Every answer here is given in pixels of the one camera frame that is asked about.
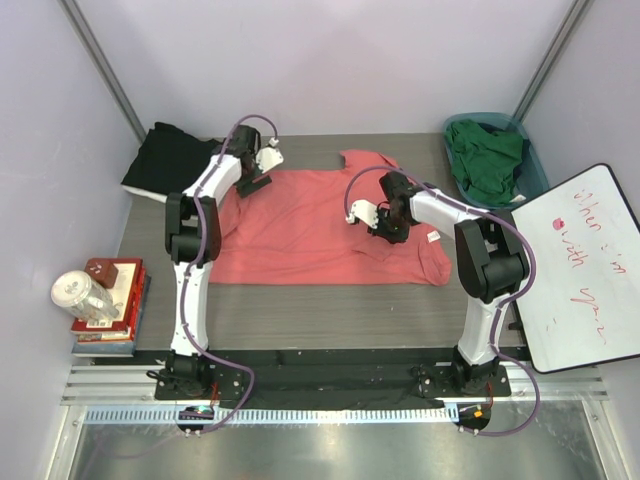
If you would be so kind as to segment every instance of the whiteboard black frame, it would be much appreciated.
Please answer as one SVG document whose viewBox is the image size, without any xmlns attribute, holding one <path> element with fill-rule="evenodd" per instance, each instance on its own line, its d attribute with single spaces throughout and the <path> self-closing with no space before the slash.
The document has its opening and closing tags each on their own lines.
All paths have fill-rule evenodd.
<svg viewBox="0 0 640 480">
<path fill-rule="evenodd" d="M 540 198 L 544 197 L 545 195 L 547 195 L 548 193 L 551 193 L 556 188 L 562 187 L 562 185 L 564 185 L 565 183 L 570 182 L 574 178 L 579 177 L 580 175 L 582 175 L 582 174 L 584 174 L 584 173 L 588 172 L 589 170 L 592 170 L 592 169 L 594 169 L 596 167 L 605 167 L 609 171 L 609 173 L 611 174 L 611 178 L 613 179 L 613 183 L 615 184 L 615 186 L 616 186 L 616 188 L 618 190 L 618 194 L 620 195 L 620 198 L 622 198 L 622 201 L 624 202 L 625 207 L 627 207 L 627 211 L 629 212 L 629 215 L 631 216 L 631 219 L 633 220 L 633 222 L 636 225 L 636 229 L 638 230 L 638 234 L 640 234 L 640 223 L 638 223 L 638 219 L 637 219 L 635 213 L 633 212 L 633 210 L 631 209 L 631 205 L 629 204 L 629 201 L 627 200 L 627 197 L 624 194 L 624 191 L 622 190 L 622 187 L 620 186 L 620 182 L 618 182 L 618 177 L 616 177 L 616 174 L 613 172 L 613 169 L 607 163 L 596 163 L 596 164 L 590 166 L 589 168 L 586 168 L 586 169 L 582 170 L 581 172 L 573 175 L 572 177 L 569 177 L 564 182 L 559 183 L 555 187 L 550 188 L 549 190 L 547 190 L 542 195 L 540 195 L 540 196 L 538 196 L 536 198 L 532 198 L 531 200 L 523 203 L 522 205 L 519 205 L 517 208 L 514 208 L 513 211 L 519 210 L 522 207 L 525 207 L 528 204 L 530 204 L 532 202 L 535 202 L 537 199 L 540 199 Z M 518 301 L 517 300 L 514 301 L 512 303 L 512 305 L 514 307 L 515 318 L 518 321 L 518 323 L 520 323 L 520 325 L 522 325 L 521 333 L 522 333 L 522 336 L 524 338 L 524 343 L 527 346 L 527 349 L 529 350 L 529 356 L 531 358 L 531 365 L 533 366 L 533 369 L 536 372 L 538 372 L 538 373 L 540 373 L 542 375 L 546 375 L 546 374 L 550 374 L 550 373 L 557 373 L 557 372 L 565 372 L 567 370 L 575 370 L 576 368 L 591 367 L 591 366 L 595 366 L 595 365 L 604 365 L 604 364 L 607 364 L 607 363 L 620 362 L 622 360 L 630 360 L 632 358 L 639 358 L 640 357 L 640 351 L 639 351 L 636 355 L 627 355 L 626 357 L 616 357 L 616 358 L 612 358 L 612 359 L 609 359 L 609 360 L 603 360 L 603 361 L 592 362 L 592 363 L 583 363 L 583 364 L 575 365 L 573 367 L 559 368 L 557 370 L 548 370 L 548 371 L 542 372 L 542 371 L 540 371 L 540 370 L 538 370 L 536 368 L 536 364 L 533 361 L 533 355 L 531 354 L 531 347 L 529 346 L 529 342 L 527 340 L 525 322 L 523 321 L 522 315 L 520 313 L 520 309 L 518 308 Z"/>
</svg>

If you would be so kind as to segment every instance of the brown box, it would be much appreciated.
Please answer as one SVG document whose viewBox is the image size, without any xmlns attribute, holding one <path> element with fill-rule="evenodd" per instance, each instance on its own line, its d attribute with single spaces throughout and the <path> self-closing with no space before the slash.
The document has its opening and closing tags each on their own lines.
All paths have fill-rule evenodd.
<svg viewBox="0 0 640 480">
<path fill-rule="evenodd" d="M 104 288 L 111 288 L 116 283 L 116 277 L 118 276 L 118 267 L 114 265 L 114 260 L 90 258 L 84 267 L 84 271 Z"/>
</svg>

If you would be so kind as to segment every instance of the white lid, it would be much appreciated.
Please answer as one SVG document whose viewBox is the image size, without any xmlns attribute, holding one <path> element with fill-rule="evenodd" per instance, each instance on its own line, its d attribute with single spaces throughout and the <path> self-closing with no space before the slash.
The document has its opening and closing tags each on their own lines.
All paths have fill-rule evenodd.
<svg viewBox="0 0 640 480">
<path fill-rule="evenodd" d="M 51 300 L 62 308 L 80 303 L 91 290 L 91 277 L 82 270 L 61 275 L 51 287 Z"/>
</svg>

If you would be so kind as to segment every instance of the gray wooden surface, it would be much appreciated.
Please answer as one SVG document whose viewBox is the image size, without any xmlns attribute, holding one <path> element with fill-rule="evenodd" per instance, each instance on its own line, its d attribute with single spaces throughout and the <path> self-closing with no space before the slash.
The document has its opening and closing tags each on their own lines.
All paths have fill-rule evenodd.
<svg viewBox="0 0 640 480">
<path fill-rule="evenodd" d="M 378 151 L 457 196 L 440 135 L 295 136 L 281 137 L 280 146 L 287 169 L 337 169 L 343 166 L 340 150 Z M 454 264 L 444 287 L 212 284 L 209 344 L 227 349 L 453 346 L 462 334 L 467 302 L 455 273 L 453 242 L 442 242 Z M 165 350 L 173 334 L 176 289 L 164 251 L 164 204 L 134 199 L 120 256 L 142 257 L 153 277 L 138 348 Z M 511 318 L 509 312 L 505 326 Z M 504 331 L 500 344 L 522 342 Z"/>
</svg>

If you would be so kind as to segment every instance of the pink shirt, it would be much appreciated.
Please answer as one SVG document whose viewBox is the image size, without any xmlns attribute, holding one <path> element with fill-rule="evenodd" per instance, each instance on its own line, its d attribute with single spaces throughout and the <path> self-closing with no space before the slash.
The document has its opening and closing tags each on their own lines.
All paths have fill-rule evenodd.
<svg viewBox="0 0 640 480">
<path fill-rule="evenodd" d="M 273 183 L 247 198 L 229 191 L 220 211 L 222 251 L 211 282 L 261 285 L 428 283 L 449 281 L 451 262 L 430 225 L 411 227 L 405 243 L 391 245 L 345 221 L 347 184 L 365 167 L 395 160 L 360 150 L 342 152 L 345 168 L 279 170 Z M 385 200 L 381 170 L 358 179 L 349 202 Z"/>
</svg>

